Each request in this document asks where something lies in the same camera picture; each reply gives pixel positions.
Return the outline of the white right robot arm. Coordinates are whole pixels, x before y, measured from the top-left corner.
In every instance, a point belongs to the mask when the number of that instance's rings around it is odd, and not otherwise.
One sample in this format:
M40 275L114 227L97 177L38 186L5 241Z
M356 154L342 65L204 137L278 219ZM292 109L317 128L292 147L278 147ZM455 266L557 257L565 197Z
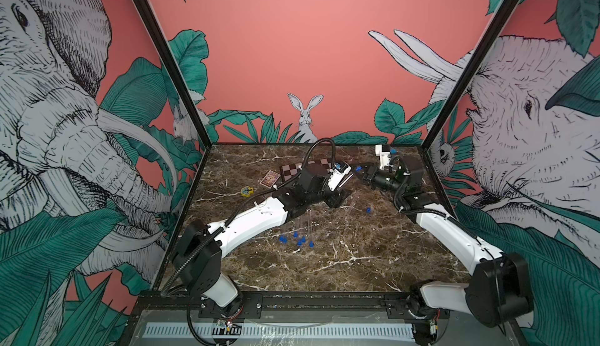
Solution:
M360 164L353 173L373 189L389 193L396 210L432 234L470 274L467 284L431 280L414 285L418 309L470 314L486 327L533 312L534 295L525 259L503 252L462 226L422 189L420 169L411 169L395 157L389 166Z

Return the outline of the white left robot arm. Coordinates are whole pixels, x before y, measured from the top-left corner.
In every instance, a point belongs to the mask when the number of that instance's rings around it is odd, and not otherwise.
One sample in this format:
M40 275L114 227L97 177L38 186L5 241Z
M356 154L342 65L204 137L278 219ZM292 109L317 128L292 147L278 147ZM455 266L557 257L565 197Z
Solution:
M243 295L222 273L223 258L262 232L304 215L311 205L323 202L330 208L339 207L349 195L342 182L350 172L346 163L334 163L332 169L308 164L281 186L248 198L228 218L190 225L174 250L171 261L175 271L162 296L170 295L175 280L181 279L192 300L208 298L226 317L238 313Z

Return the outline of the brown checkered chess board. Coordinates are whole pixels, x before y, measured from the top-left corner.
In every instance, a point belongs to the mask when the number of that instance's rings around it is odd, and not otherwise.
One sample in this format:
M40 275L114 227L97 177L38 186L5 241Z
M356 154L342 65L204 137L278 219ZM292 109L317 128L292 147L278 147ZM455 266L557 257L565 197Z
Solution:
M329 158L321 158L318 160L309 161L309 164L319 163L324 166L326 169L331 167L331 160ZM295 164L287 164L280 167L280 174L283 181L290 180L293 176L295 176L302 168L301 163Z

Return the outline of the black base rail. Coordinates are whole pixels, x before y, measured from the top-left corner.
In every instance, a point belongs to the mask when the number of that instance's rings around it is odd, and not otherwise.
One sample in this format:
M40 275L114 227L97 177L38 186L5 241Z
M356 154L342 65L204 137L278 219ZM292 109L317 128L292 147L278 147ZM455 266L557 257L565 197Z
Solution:
M427 308L413 300L409 292L326 292L326 291L243 291L237 312L226 314L213 300L189 298L184 294L162 297L146 291L137 301L134 313L143 310L198 311L200 319L266 319L268 312L383 312L389 319L417 322L421 319L448 319L451 311Z

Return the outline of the black frame post right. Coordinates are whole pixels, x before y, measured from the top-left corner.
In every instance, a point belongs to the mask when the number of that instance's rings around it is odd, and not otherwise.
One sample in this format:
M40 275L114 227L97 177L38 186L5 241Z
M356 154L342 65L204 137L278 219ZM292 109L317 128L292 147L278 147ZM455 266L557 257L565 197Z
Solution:
M478 45L473 50L473 54L467 63L466 68L462 71L459 80L456 81L455 86L448 96L445 104L443 105L442 111L434 121L434 125L428 132L426 138L421 144L423 150L429 150L434 143L435 138L438 136L442 128L444 127L447 119L451 113L455 110L460 99L465 94L467 86L470 81L475 77L481 64L488 56L492 49L495 40L499 37L504 27L508 23L512 13L519 4L520 0L501 0L499 6L494 12L491 21L489 22L484 34L478 42Z

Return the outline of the black frame post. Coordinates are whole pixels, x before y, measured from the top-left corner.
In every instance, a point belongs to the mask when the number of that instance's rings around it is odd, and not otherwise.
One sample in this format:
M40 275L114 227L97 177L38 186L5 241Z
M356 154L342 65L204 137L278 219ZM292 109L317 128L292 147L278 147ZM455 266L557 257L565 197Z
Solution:
M159 25L159 20L156 18L156 14L154 13L150 1L132 0L132 2L134 3L134 6L142 19L145 29L148 31L148 35L153 41L153 44L159 54L159 58L162 64L164 64L164 68L166 69L170 80L172 81L173 86L195 127L200 141L203 143L205 148L211 149L213 144L200 117L198 116L198 110L195 104L192 102L187 84L184 81L184 77L182 76L181 70L173 56L173 52L171 51L169 43L165 38L164 32Z
M478 45L473 50L473 54L467 63L466 68L462 71L459 80L456 81L455 86L448 96L445 104L443 105L442 111L434 121L434 125L428 132L426 138L421 144L423 150L429 150L434 143L435 138L438 136L442 128L444 127L447 119L451 113L455 110L460 99L465 94L467 86L470 81L475 77L481 64L488 56L492 49L495 40L499 37L504 27L508 23L512 13L519 4L520 0L501 0L499 6L494 12L491 21L489 22L484 34L478 42Z

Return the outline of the black frame post left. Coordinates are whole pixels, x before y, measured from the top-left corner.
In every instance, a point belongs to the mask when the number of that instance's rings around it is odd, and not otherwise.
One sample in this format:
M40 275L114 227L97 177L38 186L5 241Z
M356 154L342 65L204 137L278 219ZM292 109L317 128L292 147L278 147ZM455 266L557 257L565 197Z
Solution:
M156 18L156 14L154 13L150 1L132 0L132 2L134 3L134 6L142 19L145 29L148 31L148 35L153 41L153 44L159 54L159 58L162 64L164 64L164 68L166 69L170 80L172 81L173 86L195 127L200 141L203 143L205 148L211 149L213 144L200 117L198 116L198 110L195 104L192 102L187 84L184 81L184 77L182 76L181 70L173 56L173 52L171 51L169 43L165 38L164 32L159 25L159 20Z

